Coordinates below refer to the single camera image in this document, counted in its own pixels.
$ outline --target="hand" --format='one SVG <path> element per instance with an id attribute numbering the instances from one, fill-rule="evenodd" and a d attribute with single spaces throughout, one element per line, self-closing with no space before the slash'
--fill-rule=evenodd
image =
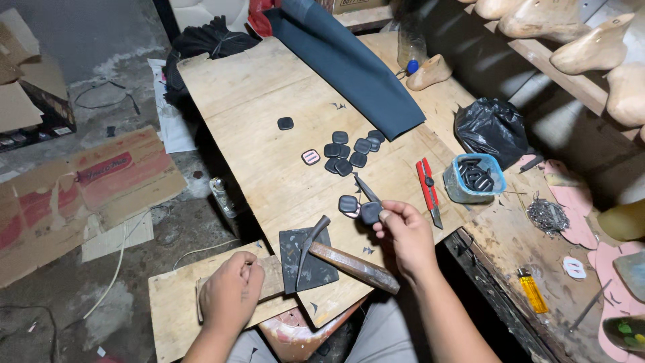
<path id="1" fill-rule="evenodd" d="M 412 283 L 439 271 L 432 228 L 412 205 L 384 200 L 380 222 L 372 228 L 376 237 L 392 239 L 399 271 Z"/>
<path id="2" fill-rule="evenodd" d="M 199 295 L 204 328 L 237 337 L 251 319 L 264 283 L 264 269 L 251 252 L 236 252 L 206 281 Z"/>

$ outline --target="white cable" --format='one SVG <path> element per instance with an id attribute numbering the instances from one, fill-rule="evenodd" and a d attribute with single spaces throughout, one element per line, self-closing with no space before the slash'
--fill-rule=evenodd
<path id="1" fill-rule="evenodd" d="M 202 248 L 202 249 L 198 249 L 198 250 L 190 251 L 189 253 L 186 253 L 186 254 L 185 254 L 185 255 L 183 255 L 182 257 L 179 257 L 179 259 L 177 260 L 177 262 L 175 262 L 175 265 L 172 267 L 172 270 L 173 270 L 173 271 L 175 271 L 175 268 L 177 268 L 177 264 L 179 263 L 179 261 L 181 261 L 181 259 L 182 259 L 182 258 L 184 258 L 184 257 L 188 256 L 188 255 L 189 255 L 189 254 L 191 254 L 191 253 L 197 253 L 197 252 L 201 252 L 201 251 L 206 251 L 206 250 L 213 249 L 213 248 L 216 248 L 216 247 L 219 247 L 219 246 L 223 246 L 223 245 L 225 245 L 225 244 L 229 244 L 229 243 L 231 243 L 231 242 L 233 242 L 233 241 L 239 241 L 239 238 L 236 238 L 236 239 L 234 239 L 234 240 L 230 240 L 230 241 L 224 242 L 223 244 L 215 245 L 215 246 L 213 246 L 213 247 L 207 247 L 207 248 Z"/>
<path id="2" fill-rule="evenodd" d="M 137 229 L 137 227 L 139 226 L 139 224 L 140 224 L 141 222 L 143 222 L 143 218 L 146 218 L 146 214 L 150 213 L 150 211 L 152 211 L 152 209 L 149 209 L 147 212 L 145 212 L 145 213 L 143 214 L 143 216 L 141 216 L 141 219 L 140 219 L 140 220 L 137 222 L 137 224 L 134 226 L 134 228 L 130 231 L 130 233 L 128 233 L 128 235 L 126 236 L 126 238 L 123 238 L 123 243 L 121 244 L 121 255 L 119 256 L 119 263 L 117 264 L 117 270 L 116 270 L 116 271 L 114 271 L 114 277 L 112 278 L 112 282 L 110 282 L 110 285 L 108 286 L 108 289 L 103 293 L 103 295 L 101 296 L 101 298 L 99 299 L 99 301 L 97 301 L 97 302 L 96 302 L 96 304 L 94 304 L 94 306 L 93 306 L 93 307 L 92 307 L 92 308 L 87 312 L 87 314 L 85 314 L 85 316 L 83 317 L 83 320 L 87 319 L 87 317 L 88 317 L 88 316 L 90 316 L 90 314 L 92 314 L 92 311 L 94 311 L 94 309 L 96 309 L 96 307 L 97 307 L 99 304 L 101 304 L 101 302 L 103 301 L 103 298 L 105 297 L 105 295 L 107 295 L 107 294 L 108 294 L 109 290 L 112 288 L 112 285 L 114 285 L 114 281 L 116 281 L 116 279 L 117 279 L 117 275 L 119 274 L 119 269 L 121 268 L 121 262 L 123 261 L 123 250 L 125 249 L 125 241 L 126 241 L 126 240 L 130 237 L 130 235 L 132 235 L 132 233 Z"/>

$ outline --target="dark green fabric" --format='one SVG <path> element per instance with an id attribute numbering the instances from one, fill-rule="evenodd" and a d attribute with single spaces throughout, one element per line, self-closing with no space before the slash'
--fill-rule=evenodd
<path id="1" fill-rule="evenodd" d="M 392 71 L 313 0 L 264 12 L 280 39 L 392 141 L 426 117 Z"/>

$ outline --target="yellow lighter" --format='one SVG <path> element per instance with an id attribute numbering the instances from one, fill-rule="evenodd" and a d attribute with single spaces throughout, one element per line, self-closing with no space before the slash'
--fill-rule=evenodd
<path id="1" fill-rule="evenodd" d="M 529 274 L 528 270 L 521 268 L 517 271 L 519 272 L 518 276 L 520 278 L 520 282 L 522 283 L 522 287 L 524 288 L 524 292 L 526 293 L 526 296 L 528 296 L 528 300 L 533 306 L 533 310 L 535 310 L 535 312 L 538 314 L 546 313 L 547 311 L 549 311 L 549 308 L 546 307 L 546 303 L 542 298 L 542 294 L 540 294 L 540 290 L 538 290 L 537 285 L 535 285 L 535 280 L 533 279 L 531 274 Z"/>

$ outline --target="leg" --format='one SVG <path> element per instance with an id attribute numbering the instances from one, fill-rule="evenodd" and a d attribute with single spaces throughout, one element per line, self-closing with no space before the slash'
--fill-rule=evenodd
<path id="1" fill-rule="evenodd" d="M 243 331 L 226 363 L 277 363 L 255 328 Z"/>
<path id="2" fill-rule="evenodd" d="M 431 359 L 416 298 L 405 284 L 397 296 L 383 296 L 371 304 L 347 363 Z"/>

